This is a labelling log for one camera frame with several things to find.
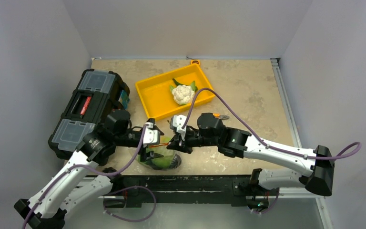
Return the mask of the purple toy eggplant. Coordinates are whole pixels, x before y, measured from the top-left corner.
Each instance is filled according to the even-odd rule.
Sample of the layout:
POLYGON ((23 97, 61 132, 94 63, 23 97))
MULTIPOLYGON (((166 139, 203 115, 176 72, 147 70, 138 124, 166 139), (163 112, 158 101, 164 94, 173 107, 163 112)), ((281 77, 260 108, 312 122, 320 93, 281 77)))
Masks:
POLYGON ((175 154, 173 156, 173 159, 171 160, 171 163, 169 165, 169 169, 177 169, 182 163, 182 159, 178 154, 175 154))

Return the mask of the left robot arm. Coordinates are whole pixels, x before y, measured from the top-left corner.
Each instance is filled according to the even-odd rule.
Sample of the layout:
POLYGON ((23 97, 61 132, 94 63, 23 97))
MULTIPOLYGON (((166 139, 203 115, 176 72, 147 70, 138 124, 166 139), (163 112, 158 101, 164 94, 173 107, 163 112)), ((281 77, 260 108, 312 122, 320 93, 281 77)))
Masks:
POLYGON ((126 110, 115 110, 104 122, 83 137, 63 168, 37 194, 29 199, 19 199, 14 207, 23 217, 22 228, 61 229, 66 218, 77 207, 103 194, 118 195, 123 182, 116 178, 139 156, 152 159, 149 146, 160 143, 164 134, 153 118, 140 130, 130 126, 131 115, 126 110), (135 153, 122 168, 97 170, 115 153, 116 147, 132 147, 135 153))

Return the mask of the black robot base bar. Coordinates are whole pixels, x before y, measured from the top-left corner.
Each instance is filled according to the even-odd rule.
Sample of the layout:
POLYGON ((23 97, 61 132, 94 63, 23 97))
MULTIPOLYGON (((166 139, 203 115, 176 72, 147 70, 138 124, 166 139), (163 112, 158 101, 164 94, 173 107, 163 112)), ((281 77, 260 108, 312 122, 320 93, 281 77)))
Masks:
POLYGON ((140 208, 144 203, 229 204, 264 210, 279 195, 251 175, 122 175, 103 197, 107 208, 140 208))

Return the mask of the clear orange zip bag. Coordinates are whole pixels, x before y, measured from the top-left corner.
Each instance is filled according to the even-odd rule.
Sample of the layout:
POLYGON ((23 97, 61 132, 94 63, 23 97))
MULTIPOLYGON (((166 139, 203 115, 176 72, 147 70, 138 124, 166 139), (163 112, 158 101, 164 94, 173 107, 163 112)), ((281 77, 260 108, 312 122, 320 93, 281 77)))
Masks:
POLYGON ((167 145, 171 140, 168 136, 161 136, 160 143, 155 146, 149 146, 146 148, 146 153, 153 151, 156 156, 162 157, 153 158, 147 161, 141 161, 140 154, 136 157, 136 160, 143 166, 151 168, 153 170, 171 170, 177 169, 182 164, 182 159, 178 151, 167 149, 167 145))

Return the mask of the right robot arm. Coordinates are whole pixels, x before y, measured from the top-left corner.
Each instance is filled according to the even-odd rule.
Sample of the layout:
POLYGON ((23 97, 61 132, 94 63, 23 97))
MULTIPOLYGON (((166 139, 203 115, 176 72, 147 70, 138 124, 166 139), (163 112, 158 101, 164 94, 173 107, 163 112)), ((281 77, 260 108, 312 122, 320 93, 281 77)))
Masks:
POLYGON ((335 163, 329 159, 331 152, 327 147, 296 148, 257 139, 245 130, 226 127, 212 113, 201 114, 196 129, 184 126, 185 121, 184 115, 171 118, 174 136, 167 149, 190 154, 195 147, 215 146, 227 157, 258 159, 282 166, 277 170, 254 169, 248 182, 252 193, 279 187, 304 187, 316 195, 332 195, 335 163))

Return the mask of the green toy cabbage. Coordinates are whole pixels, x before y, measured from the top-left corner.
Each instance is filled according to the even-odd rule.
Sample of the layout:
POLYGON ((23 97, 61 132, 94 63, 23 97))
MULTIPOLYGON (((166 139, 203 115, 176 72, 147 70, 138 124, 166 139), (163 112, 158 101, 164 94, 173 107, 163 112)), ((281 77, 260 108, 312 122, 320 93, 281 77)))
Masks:
POLYGON ((165 170, 169 169, 169 165, 173 156, 176 154, 173 150, 168 150, 166 147, 156 147, 157 153, 164 155, 164 157, 156 158, 148 161, 146 164, 154 167, 154 169, 165 170))

